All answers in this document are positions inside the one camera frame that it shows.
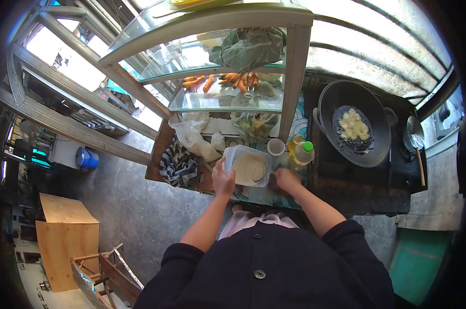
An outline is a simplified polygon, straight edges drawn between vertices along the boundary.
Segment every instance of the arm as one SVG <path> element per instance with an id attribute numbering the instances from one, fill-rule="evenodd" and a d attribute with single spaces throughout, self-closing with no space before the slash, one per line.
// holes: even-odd
<path id="1" fill-rule="evenodd" d="M 195 267 L 211 248 L 223 219 L 224 209 L 235 189 L 234 170 L 224 174 L 221 158 L 213 169 L 212 181 L 216 197 L 205 212 L 183 235 L 180 243 L 171 245 L 164 253 L 161 270 L 138 296 L 134 309 L 165 307 L 172 302 L 192 279 Z"/>
<path id="2" fill-rule="evenodd" d="M 328 203 L 311 194 L 291 170 L 278 169 L 276 179 L 279 187 L 302 206 L 321 240 L 346 261 L 376 302 L 382 307 L 393 308 L 391 279 L 383 263 L 369 248 L 362 226 L 354 220 L 346 220 Z"/>
<path id="3" fill-rule="evenodd" d="M 180 243 L 189 244 L 204 252 L 207 252 L 216 240 L 224 209 L 235 190 L 236 173 L 232 170 L 230 175 L 226 176 L 222 166 L 225 159 L 226 157 L 221 158 L 212 170 L 212 185 L 216 197 L 180 240 Z"/>
<path id="4" fill-rule="evenodd" d="M 323 236 L 333 226 L 346 220 L 339 211 L 304 188 L 300 178 L 291 170 L 283 168 L 276 170 L 276 179 L 278 186 L 291 194 L 302 206 L 319 236 Z"/>

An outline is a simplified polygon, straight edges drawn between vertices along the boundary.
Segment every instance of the dark jacket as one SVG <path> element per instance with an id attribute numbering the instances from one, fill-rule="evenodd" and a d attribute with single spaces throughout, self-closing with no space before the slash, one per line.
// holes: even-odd
<path id="1" fill-rule="evenodd" d="M 391 279 L 347 220 L 321 239 L 258 222 L 204 253 L 173 244 L 140 294 L 143 308 L 393 308 Z"/>

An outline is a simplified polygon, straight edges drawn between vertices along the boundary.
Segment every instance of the wooden handle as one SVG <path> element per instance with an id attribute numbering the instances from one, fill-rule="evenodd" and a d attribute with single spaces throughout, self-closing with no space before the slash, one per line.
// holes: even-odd
<path id="1" fill-rule="evenodd" d="M 417 159 L 419 160 L 419 167 L 420 167 L 420 181 L 422 183 L 422 187 L 426 186 L 426 178 L 423 175 L 423 166 L 422 166 L 422 158 L 420 157 L 420 151 L 418 148 L 415 148 L 415 153 L 417 154 Z"/>

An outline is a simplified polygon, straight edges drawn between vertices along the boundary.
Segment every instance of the blue bucket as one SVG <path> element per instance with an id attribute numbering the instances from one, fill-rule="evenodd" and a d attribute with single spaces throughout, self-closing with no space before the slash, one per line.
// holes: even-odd
<path id="1" fill-rule="evenodd" d="M 81 170 L 95 169 L 99 163 L 99 155 L 84 148 L 79 147 L 75 156 L 75 164 Z"/>

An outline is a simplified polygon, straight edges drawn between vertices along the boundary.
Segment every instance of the small cup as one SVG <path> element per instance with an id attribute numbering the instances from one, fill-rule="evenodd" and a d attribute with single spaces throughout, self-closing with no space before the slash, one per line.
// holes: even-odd
<path id="1" fill-rule="evenodd" d="M 267 151 L 274 157 L 278 157 L 285 152 L 285 142 L 281 139 L 271 139 L 267 143 Z"/>

